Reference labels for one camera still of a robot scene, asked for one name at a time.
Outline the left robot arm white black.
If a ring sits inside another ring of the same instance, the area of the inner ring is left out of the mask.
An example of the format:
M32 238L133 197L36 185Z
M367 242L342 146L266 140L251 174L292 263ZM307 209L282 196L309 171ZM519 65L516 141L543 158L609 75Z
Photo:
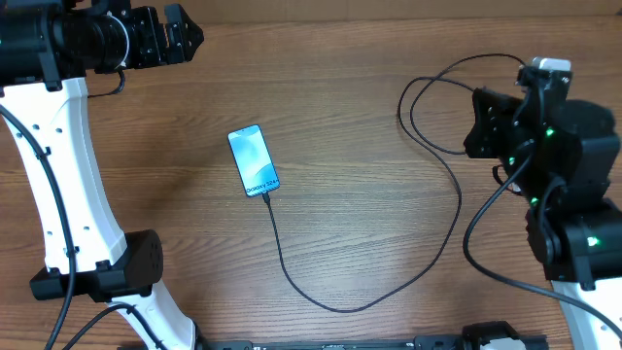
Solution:
M1 114L38 208L44 267L38 300L87 295L119 312L148 349L203 349L198 325L162 279L155 231L123 231L107 200L88 124L86 73L123 74L190 61L201 28L182 6L127 1L5 1Z

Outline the Samsung Galaxy smartphone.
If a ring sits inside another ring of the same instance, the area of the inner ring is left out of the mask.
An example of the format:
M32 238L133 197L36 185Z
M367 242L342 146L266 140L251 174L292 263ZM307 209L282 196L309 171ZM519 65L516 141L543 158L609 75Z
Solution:
M246 196L262 195L280 187L276 167L258 124L232 131L227 139Z

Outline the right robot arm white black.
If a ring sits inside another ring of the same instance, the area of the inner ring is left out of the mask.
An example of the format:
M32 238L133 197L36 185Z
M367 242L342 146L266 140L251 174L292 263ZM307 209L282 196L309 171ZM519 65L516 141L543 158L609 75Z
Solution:
M561 303L577 349L621 346L621 209L605 193L621 149L612 112L568 97L572 73L524 66L522 99L478 88L470 158L496 158L507 175L486 201L516 185L529 204L528 242L550 288L483 274Z

